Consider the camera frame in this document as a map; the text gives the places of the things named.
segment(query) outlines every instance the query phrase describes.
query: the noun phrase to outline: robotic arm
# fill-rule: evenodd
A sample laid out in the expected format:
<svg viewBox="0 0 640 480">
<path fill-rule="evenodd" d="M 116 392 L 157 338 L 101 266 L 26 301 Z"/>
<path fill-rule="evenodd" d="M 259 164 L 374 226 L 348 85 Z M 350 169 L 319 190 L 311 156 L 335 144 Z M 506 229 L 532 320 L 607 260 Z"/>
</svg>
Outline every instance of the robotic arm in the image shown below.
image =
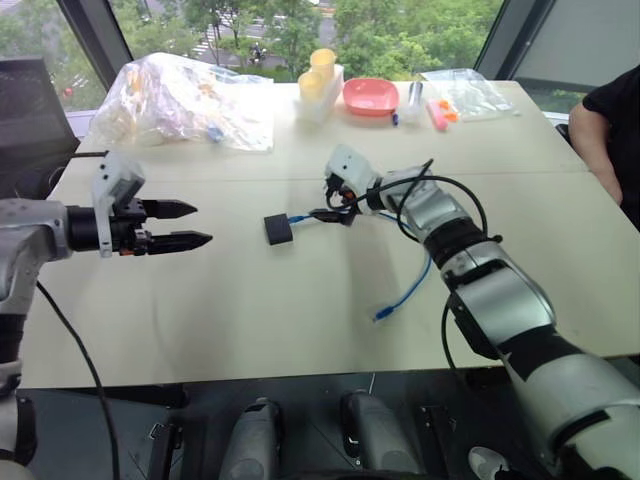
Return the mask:
<svg viewBox="0 0 640 480">
<path fill-rule="evenodd" d="M 421 171 L 381 176 L 339 146 L 325 172 L 327 200 L 340 194 L 353 214 L 396 213 Z M 503 362 L 561 475 L 640 479 L 640 391 L 558 334 L 544 291 L 434 180 L 420 180 L 401 213 L 440 269 L 465 339 L 474 352 Z"/>
<path fill-rule="evenodd" d="M 176 200 L 134 198 L 144 184 L 136 164 L 109 154 L 93 182 L 93 208 L 60 202 L 0 200 L 0 478 L 33 478 L 22 465 L 35 451 L 30 403 L 16 397 L 22 363 L 23 325 L 40 267 L 79 251 L 102 257 L 155 255 L 192 250 L 211 240 L 198 232 L 154 236 L 143 228 L 148 217 L 178 218 L 196 208 Z"/>
</svg>

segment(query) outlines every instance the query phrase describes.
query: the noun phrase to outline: plastic cup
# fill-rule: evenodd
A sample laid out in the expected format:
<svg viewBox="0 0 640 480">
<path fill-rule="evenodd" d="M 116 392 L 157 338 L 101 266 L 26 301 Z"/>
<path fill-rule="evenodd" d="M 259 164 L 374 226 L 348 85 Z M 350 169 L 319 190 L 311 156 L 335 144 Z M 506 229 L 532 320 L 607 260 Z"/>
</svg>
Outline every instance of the plastic cup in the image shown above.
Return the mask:
<svg viewBox="0 0 640 480">
<path fill-rule="evenodd" d="M 325 83 L 333 80 L 333 66 L 336 63 L 336 54 L 328 48 L 321 48 L 311 54 L 311 71 L 322 76 Z"/>
<path fill-rule="evenodd" d="M 314 102 L 322 98 L 324 81 L 322 75 L 316 72 L 305 72 L 298 77 L 300 98 L 307 102 Z"/>
</svg>

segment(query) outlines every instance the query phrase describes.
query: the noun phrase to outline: pink plate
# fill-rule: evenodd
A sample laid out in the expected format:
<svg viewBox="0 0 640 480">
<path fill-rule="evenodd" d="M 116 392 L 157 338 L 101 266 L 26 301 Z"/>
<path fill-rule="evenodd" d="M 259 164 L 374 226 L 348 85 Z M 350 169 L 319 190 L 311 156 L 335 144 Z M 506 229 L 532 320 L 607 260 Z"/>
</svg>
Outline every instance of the pink plate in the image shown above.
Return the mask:
<svg viewBox="0 0 640 480">
<path fill-rule="evenodd" d="M 398 108 L 398 89 L 381 78 L 352 78 L 344 84 L 342 97 L 354 115 L 381 117 Z"/>
</svg>

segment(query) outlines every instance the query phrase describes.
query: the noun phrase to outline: table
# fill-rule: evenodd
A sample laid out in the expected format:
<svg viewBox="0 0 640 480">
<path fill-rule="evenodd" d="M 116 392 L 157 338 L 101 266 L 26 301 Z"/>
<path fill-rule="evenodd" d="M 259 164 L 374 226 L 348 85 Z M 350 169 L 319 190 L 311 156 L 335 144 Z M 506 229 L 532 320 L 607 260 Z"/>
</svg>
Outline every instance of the table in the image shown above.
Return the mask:
<svg viewBox="0 0 640 480">
<path fill-rule="evenodd" d="M 425 261 L 393 223 L 359 217 L 347 229 L 310 222 L 293 227 L 293 243 L 266 242 L 262 217 L 322 206 L 324 164 L 343 142 L 381 170 L 433 155 L 437 173 L 480 197 L 490 231 L 504 235 L 506 250 L 546 290 L 567 339 L 598 355 L 637 352 L 640 236 L 517 84 L 499 86 L 519 117 L 460 124 L 446 134 L 426 130 L 425 138 L 348 124 L 340 105 L 314 131 L 291 118 L 285 100 L 294 87 L 278 86 L 269 155 L 221 156 L 198 144 L 129 151 L 149 179 L 141 198 L 180 198 L 200 209 L 150 221 L 149 229 L 196 229 L 212 233 L 212 242 L 157 257 L 76 254 L 46 265 L 41 281 L 83 337 L 105 385 L 444 368 L 439 323 L 447 291 L 435 270 L 396 315 L 370 320 Z M 73 160 L 54 197 L 87 205 L 95 163 Z M 459 365 L 493 364 L 453 325 L 449 337 Z M 39 295 L 22 358 L 25 387 L 92 384 Z"/>
</svg>

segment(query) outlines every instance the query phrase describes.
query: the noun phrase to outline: plastic bag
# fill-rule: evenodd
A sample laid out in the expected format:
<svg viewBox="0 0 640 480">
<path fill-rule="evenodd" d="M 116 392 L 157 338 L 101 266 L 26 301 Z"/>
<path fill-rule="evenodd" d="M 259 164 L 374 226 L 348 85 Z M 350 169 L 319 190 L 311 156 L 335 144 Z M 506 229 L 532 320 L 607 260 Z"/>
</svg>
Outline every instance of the plastic bag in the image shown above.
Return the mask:
<svg viewBox="0 0 640 480">
<path fill-rule="evenodd" d="M 269 78 L 154 53 L 122 67 L 87 137 L 105 147 L 188 139 L 268 151 L 272 84 Z"/>
<path fill-rule="evenodd" d="M 439 98 L 449 102 L 462 120 L 484 120 L 515 113 L 513 104 L 475 70 L 457 68 L 421 75 L 433 86 Z"/>
</svg>

